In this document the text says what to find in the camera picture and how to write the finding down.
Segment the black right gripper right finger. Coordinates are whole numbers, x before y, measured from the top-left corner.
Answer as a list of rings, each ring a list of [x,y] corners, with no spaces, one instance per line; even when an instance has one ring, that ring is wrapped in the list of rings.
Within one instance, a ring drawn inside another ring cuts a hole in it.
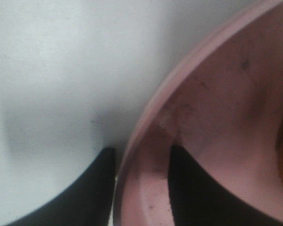
[[[168,189],[177,226],[282,226],[213,179],[181,146],[170,147]]]

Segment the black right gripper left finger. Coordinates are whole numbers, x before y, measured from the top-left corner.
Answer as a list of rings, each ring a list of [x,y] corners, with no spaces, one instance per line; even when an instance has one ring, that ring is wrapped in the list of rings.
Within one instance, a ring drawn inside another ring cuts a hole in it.
[[[85,172],[56,198],[13,226],[106,226],[113,201],[116,150],[104,148]]]

